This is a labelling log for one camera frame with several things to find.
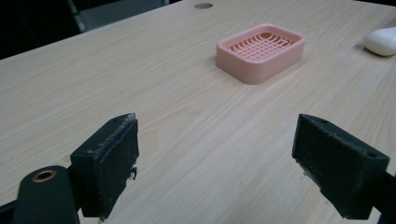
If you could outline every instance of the table surface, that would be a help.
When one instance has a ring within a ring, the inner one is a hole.
[[[184,0],[0,61],[0,204],[106,121],[135,112],[140,157],[107,223],[376,223],[342,219],[291,157],[298,115],[390,156],[396,57],[362,46],[396,8],[350,0]],[[216,44],[262,23],[306,37],[258,86],[215,66]],[[81,218],[81,223],[97,223]]]

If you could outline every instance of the pink soap dish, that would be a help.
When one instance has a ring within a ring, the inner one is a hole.
[[[220,40],[216,66],[243,83],[258,85],[299,62],[304,45],[303,35],[263,24]]]

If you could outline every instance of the wooden table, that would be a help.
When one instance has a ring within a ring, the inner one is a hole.
[[[184,0],[0,61],[0,204],[118,115],[139,119],[136,181],[106,223],[376,223],[342,219],[291,157],[300,113],[390,156],[396,57],[362,37],[396,8],[349,0]],[[258,86],[215,66],[216,44],[262,23],[306,37],[303,59]],[[97,223],[82,218],[81,223]]]

